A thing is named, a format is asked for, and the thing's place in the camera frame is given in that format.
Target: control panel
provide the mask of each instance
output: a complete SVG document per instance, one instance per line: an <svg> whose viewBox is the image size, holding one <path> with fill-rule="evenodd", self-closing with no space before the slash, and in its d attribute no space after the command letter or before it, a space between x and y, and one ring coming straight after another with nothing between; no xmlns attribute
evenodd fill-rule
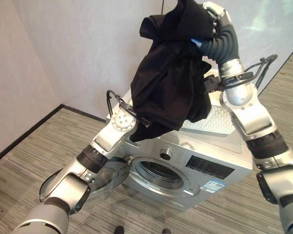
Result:
<svg viewBox="0 0 293 234"><path fill-rule="evenodd" d="M234 171L233 168L226 167L224 165L220 165L218 163L211 162L193 155L186 164L186 167L219 179L225 179Z"/></svg>

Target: white wall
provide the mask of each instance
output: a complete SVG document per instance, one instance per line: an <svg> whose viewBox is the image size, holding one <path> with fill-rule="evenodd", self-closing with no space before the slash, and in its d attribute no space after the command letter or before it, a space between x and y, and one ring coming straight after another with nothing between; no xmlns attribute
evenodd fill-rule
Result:
<svg viewBox="0 0 293 234"><path fill-rule="evenodd" d="M10 0L0 0L0 151L60 104Z"/></svg>
<svg viewBox="0 0 293 234"><path fill-rule="evenodd" d="M259 62L262 57L278 55L259 88L261 92L293 52L293 0L212 2L228 10L238 36L240 58L245 68ZM171 11L176 3L177 0L165 0L163 12Z"/></svg>
<svg viewBox="0 0 293 234"><path fill-rule="evenodd" d="M104 118L105 93L121 95L151 40L139 35L161 0L14 0L48 77L64 104Z"/></svg>

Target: label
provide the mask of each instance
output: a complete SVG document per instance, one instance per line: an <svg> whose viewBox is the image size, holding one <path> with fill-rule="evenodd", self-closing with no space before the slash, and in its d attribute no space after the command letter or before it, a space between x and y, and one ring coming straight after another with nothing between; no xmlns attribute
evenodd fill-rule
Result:
<svg viewBox="0 0 293 234"><path fill-rule="evenodd" d="M225 186L226 184L224 182L220 182L215 179L212 179L208 183L206 183L203 187L201 187L201 189L213 194L214 192L224 188Z"/></svg>

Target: black garment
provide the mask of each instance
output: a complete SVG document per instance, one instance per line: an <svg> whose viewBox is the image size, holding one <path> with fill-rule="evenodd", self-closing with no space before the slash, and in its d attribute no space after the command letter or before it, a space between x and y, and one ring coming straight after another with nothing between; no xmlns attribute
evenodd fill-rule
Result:
<svg viewBox="0 0 293 234"><path fill-rule="evenodd" d="M178 0L166 15L145 18L140 35L152 39L131 83L133 109L151 121L139 124L132 141L179 130L183 122L206 118L211 105L203 74L210 65L190 40L212 40L213 20L194 0Z"/></svg>

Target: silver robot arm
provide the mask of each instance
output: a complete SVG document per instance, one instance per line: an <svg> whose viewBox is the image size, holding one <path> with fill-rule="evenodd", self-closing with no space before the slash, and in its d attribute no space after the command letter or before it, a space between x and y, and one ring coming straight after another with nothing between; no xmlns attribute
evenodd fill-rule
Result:
<svg viewBox="0 0 293 234"><path fill-rule="evenodd" d="M12 234L65 234L68 216L77 213L102 188L100 169L136 131L136 118L120 107L91 143L41 187L42 203L33 208Z"/></svg>
<svg viewBox="0 0 293 234"><path fill-rule="evenodd" d="M285 233L293 234L293 150L287 146L267 109L257 98L238 54L238 43L228 12L213 2L203 7L215 19L214 41L193 39L199 50L218 64L222 105L253 154L265 199L279 205Z"/></svg>

